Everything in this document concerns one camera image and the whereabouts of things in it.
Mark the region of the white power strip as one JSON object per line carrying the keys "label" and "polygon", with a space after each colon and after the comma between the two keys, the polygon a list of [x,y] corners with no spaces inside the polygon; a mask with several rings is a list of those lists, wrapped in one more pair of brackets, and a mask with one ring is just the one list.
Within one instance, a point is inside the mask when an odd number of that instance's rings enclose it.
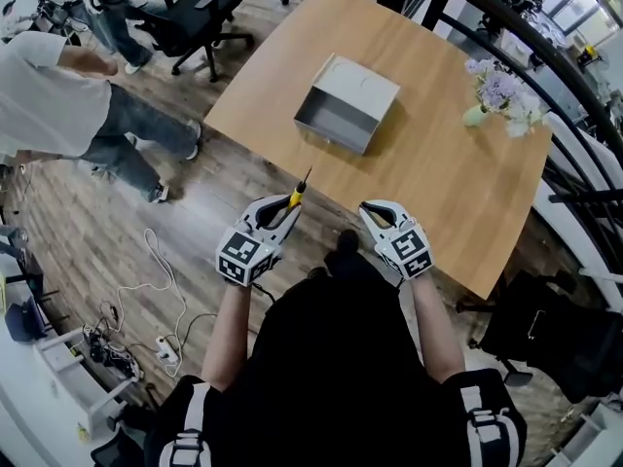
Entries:
{"label": "white power strip", "polygon": [[178,353],[169,344],[166,337],[157,337],[156,345],[158,347],[157,357],[161,362],[168,365],[176,365],[179,362]]}

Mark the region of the person's left forearm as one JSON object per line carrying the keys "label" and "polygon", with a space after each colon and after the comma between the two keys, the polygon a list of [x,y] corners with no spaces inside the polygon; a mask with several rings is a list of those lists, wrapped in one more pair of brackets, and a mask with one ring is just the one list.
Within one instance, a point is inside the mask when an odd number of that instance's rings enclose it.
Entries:
{"label": "person's left forearm", "polygon": [[228,285],[202,364],[201,378],[219,391],[237,378],[247,360],[249,287]]}

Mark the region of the person's black clothing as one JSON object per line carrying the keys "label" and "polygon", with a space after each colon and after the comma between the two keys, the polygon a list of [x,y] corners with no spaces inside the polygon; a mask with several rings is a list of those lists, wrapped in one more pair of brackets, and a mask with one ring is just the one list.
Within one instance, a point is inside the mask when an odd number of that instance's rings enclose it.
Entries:
{"label": "person's black clothing", "polygon": [[224,391],[180,379],[145,467],[519,467],[527,424],[494,369],[439,383],[398,289],[339,234],[267,311]]}

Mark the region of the purple white flower bouquet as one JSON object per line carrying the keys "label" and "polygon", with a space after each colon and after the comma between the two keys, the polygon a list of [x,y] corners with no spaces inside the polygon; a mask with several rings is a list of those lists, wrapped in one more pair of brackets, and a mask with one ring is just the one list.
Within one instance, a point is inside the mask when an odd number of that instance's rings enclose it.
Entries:
{"label": "purple white flower bouquet", "polygon": [[469,58],[464,67],[474,77],[477,104],[484,106],[488,115],[500,115],[505,120],[510,137],[523,137],[541,122],[543,111],[540,98],[498,60]]}

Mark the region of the grey metal box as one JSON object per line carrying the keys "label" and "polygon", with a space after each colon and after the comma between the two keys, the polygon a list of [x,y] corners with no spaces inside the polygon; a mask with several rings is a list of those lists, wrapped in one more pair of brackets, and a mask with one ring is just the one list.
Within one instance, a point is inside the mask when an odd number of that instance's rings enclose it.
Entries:
{"label": "grey metal box", "polygon": [[294,123],[363,155],[399,92],[400,87],[384,76],[331,54],[316,73]]}

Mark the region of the yellow black screwdriver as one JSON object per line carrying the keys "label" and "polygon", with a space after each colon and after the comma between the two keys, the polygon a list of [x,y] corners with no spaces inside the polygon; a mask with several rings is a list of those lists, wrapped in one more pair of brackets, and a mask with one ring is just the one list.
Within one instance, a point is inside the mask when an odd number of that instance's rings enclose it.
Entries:
{"label": "yellow black screwdriver", "polygon": [[303,199],[303,195],[307,189],[307,180],[312,172],[312,167],[308,170],[306,176],[298,182],[294,191],[290,195],[290,199],[288,202],[288,208],[293,209],[295,206],[299,205]]}

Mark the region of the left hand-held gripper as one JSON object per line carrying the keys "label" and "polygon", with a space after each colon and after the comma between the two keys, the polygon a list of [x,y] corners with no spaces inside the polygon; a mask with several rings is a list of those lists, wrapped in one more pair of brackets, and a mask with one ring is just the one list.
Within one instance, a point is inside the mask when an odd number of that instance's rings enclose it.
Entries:
{"label": "left hand-held gripper", "polygon": [[280,245],[302,211],[301,202],[291,206],[289,201],[290,195],[255,199],[226,229],[216,249],[215,267],[227,281],[248,287],[280,260]]}

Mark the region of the dark blue bag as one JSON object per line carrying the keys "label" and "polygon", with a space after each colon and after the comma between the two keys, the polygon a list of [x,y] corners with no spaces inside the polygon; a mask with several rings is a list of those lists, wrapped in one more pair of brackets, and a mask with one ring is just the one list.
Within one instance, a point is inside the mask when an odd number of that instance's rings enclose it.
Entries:
{"label": "dark blue bag", "polygon": [[32,343],[44,339],[48,325],[44,322],[39,307],[33,298],[20,304],[9,305],[4,316],[11,339],[19,343]]}

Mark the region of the black office chair with jacket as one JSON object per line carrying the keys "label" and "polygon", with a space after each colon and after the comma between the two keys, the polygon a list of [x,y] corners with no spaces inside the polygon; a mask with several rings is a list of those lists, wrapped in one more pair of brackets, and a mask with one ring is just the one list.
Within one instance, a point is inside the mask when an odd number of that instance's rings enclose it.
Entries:
{"label": "black office chair with jacket", "polygon": [[484,336],[468,346],[491,354],[507,370],[504,383],[521,387],[532,373],[512,365],[523,362],[549,376],[577,404],[623,390],[623,314],[577,305],[572,276],[534,276],[524,270],[511,282],[498,282],[492,305],[458,303],[456,310],[488,312]]}

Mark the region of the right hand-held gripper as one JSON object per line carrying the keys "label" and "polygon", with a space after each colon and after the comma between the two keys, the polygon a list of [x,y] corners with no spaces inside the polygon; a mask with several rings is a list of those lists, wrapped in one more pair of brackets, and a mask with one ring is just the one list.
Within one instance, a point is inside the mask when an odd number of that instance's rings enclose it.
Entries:
{"label": "right hand-held gripper", "polygon": [[[402,204],[369,199],[359,205],[358,211],[377,243],[375,251],[402,278],[411,280],[434,266],[423,228]],[[390,225],[399,226],[390,229]]]}

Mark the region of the person's right forearm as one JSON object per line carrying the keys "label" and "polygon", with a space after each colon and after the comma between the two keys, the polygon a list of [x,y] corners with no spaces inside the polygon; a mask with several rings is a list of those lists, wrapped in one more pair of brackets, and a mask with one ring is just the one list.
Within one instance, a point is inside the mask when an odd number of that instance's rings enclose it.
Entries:
{"label": "person's right forearm", "polygon": [[421,344],[423,365],[442,383],[465,371],[462,348],[452,320],[428,272],[410,281]]}

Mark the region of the green vase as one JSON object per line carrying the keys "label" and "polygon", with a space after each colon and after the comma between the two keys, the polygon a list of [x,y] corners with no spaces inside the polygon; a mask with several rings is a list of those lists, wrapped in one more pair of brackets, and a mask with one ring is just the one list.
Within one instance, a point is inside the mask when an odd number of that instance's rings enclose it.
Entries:
{"label": "green vase", "polygon": [[477,104],[464,112],[462,122],[466,127],[480,126],[487,119],[488,114],[484,106]]}

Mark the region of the white desk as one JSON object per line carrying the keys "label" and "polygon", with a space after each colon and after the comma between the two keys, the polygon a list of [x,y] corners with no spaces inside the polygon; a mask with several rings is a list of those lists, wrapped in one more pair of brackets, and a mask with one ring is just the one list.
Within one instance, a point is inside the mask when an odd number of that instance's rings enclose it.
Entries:
{"label": "white desk", "polygon": [[0,314],[0,405],[50,467],[93,467],[92,451],[116,434],[107,418],[122,403],[71,352],[81,335],[15,341]]}

